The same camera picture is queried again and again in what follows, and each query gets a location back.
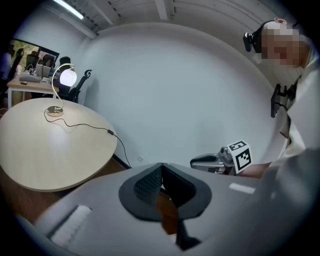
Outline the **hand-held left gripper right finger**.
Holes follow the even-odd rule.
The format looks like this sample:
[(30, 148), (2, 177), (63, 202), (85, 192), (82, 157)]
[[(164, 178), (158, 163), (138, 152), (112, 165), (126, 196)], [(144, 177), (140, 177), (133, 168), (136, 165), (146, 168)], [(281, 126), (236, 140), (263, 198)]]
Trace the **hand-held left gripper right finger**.
[(175, 207), (175, 243), (163, 256), (254, 255), (240, 211), (255, 180), (162, 164), (162, 184)]

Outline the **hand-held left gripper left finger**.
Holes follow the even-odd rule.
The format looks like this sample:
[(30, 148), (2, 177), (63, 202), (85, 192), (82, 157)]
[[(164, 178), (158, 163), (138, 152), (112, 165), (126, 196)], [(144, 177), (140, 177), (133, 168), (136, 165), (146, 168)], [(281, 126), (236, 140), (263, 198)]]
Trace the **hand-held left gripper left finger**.
[[(49, 256), (173, 256), (176, 246), (159, 222), (141, 221), (121, 204), (119, 189), (145, 166), (92, 179), (49, 207), (36, 221)], [(64, 246), (51, 236), (77, 206), (91, 209)]]

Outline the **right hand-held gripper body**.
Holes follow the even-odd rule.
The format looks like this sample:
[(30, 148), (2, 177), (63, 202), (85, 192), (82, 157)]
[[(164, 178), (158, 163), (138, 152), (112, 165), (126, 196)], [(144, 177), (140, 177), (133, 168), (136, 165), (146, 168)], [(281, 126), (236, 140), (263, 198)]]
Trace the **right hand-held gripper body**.
[(252, 164), (251, 147), (244, 140), (223, 146), (218, 152), (218, 156), (226, 168), (233, 170), (234, 175), (239, 175)]

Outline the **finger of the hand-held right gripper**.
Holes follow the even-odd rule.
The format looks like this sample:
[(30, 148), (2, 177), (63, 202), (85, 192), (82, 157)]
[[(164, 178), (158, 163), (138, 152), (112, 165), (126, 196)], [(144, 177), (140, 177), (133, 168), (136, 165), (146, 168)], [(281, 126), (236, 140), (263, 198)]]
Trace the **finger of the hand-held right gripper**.
[(220, 157), (217, 153), (207, 153), (194, 157), (192, 160), (217, 160), (219, 158)]
[(208, 173), (223, 173), (225, 165), (218, 157), (198, 157), (190, 161), (190, 167)]

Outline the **gold lamp light white globe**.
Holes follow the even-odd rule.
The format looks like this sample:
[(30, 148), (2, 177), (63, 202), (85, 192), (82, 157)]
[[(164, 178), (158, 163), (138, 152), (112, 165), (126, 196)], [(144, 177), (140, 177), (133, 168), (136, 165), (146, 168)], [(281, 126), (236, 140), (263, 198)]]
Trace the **gold lamp light white globe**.
[[(72, 63), (64, 63), (64, 64), (61, 64), (57, 68), (57, 70), (61, 69), (62, 67), (66, 67), (66, 66), (70, 66), (70, 68), (67, 68), (64, 71), (62, 71), (62, 73), (59, 76), (59, 82), (62, 85), (65, 85), (67, 87), (72, 87), (77, 80), (77, 74), (75, 72), (75, 65)], [(54, 92), (54, 95), (61, 101), (61, 106), (52, 105), (46, 109), (47, 114), (51, 117), (61, 117), (64, 114), (64, 109), (63, 109), (64, 102), (60, 98), (60, 96), (58, 95), (58, 93), (54, 87), (54, 77), (57, 73), (57, 70), (53, 73), (53, 75), (51, 77), (51, 86), (52, 86), (52, 90)]]

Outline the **person's right forearm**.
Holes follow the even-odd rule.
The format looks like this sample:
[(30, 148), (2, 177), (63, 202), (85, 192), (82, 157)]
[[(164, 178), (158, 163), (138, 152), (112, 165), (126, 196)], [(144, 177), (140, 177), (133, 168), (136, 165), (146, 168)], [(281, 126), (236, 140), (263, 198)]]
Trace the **person's right forearm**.
[(270, 165), (271, 165), (270, 162), (263, 163), (263, 164), (250, 165), (246, 169), (241, 171), (238, 174), (238, 176), (260, 179), (263, 176), (263, 174), (265, 173), (265, 171), (269, 168)]

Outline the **black chest-mounted device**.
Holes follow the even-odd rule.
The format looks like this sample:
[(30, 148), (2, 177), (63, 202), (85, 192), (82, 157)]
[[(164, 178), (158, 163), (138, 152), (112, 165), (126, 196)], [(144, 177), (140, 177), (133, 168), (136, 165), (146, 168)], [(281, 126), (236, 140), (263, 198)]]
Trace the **black chest-mounted device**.
[(270, 99), (270, 116), (272, 118), (276, 117), (280, 107), (284, 108), (285, 111), (288, 110), (288, 108), (283, 103), (281, 103), (281, 99), (284, 98), (286, 100), (294, 100), (296, 91), (297, 86), (294, 84), (292, 84), (289, 88), (287, 88), (287, 86), (284, 86), (283, 90), (281, 89), (281, 85), (279, 83), (276, 84)]

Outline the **person's beige shirt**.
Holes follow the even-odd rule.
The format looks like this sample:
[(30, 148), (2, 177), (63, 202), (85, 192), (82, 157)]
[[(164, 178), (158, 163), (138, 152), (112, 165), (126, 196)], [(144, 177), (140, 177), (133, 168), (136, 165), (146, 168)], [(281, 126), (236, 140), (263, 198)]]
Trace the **person's beige shirt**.
[(320, 148), (320, 55), (315, 46), (310, 48), (308, 63), (296, 85), (295, 99), (282, 126), (289, 144), (271, 167), (280, 166), (306, 149)]

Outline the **black high-back office chair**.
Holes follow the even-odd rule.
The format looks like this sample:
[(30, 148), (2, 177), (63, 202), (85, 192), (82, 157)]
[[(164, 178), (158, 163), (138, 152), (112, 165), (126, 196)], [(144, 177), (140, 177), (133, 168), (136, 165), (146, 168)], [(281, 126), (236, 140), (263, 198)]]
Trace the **black high-back office chair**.
[(81, 92), (81, 88), (83, 86), (83, 84), (85, 83), (85, 81), (91, 76), (91, 69), (87, 69), (84, 72), (83, 77), (80, 79), (79, 83), (77, 84), (76, 87), (72, 88), (69, 93), (68, 93), (68, 97), (67, 100), (74, 102), (74, 103), (78, 103), (78, 98), (79, 98), (79, 94)]

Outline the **wooden desk with white legs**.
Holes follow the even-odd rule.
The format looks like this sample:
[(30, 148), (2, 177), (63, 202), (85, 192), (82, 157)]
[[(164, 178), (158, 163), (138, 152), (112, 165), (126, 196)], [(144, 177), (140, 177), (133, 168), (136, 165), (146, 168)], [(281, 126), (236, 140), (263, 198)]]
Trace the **wooden desk with white legs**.
[(52, 86), (50, 82), (40, 81), (40, 82), (32, 82), (27, 81), (26, 84), (22, 84), (20, 78), (17, 76), (11, 81), (7, 83), (8, 94), (7, 94), (7, 105), (8, 109), (12, 107), (12, 93), (13, 91), (22, 92), (22, 101), (25, 100), (25, 93), (43, 93), (43, 94), (51, 94), (53, 98), (57, 98), (55, 94), (59, 92), (59, 88)]

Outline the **silver laptop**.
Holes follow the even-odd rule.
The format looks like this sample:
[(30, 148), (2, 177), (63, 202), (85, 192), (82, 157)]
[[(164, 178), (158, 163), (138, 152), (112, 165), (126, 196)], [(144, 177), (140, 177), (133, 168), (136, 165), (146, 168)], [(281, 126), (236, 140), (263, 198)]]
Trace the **silver laptop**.
[(51, 68), (42, 64), (37, 64), (35, 68), (35, 74), (41, 78), (48, 78), (51, 73)]

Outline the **grey bag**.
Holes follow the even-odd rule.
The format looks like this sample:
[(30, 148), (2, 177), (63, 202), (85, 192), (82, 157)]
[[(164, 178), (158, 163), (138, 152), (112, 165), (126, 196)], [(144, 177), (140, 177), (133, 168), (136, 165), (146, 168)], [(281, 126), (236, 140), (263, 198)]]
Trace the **grey bag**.
[(33, 74), (21, 74), (19, 80), (22, 82), (40, 83), (42, 78)]

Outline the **black-framed window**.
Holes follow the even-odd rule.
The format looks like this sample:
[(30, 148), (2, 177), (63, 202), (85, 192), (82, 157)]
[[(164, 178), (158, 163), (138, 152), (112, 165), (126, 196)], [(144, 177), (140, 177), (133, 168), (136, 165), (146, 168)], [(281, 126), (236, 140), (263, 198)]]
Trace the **black-framed window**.
[(51, 65), (53, 66), (60, 56), (56, 51), (20, 39), (12, 39), (9, 43), (9, 49), (11, 55), (11, 66), (16, 60), (18, 51), (22, 49), (23, 55), (19, 65), (23, 70), (35, 68), (39, 62), (43, 61), (43, 59), (51, 59)]

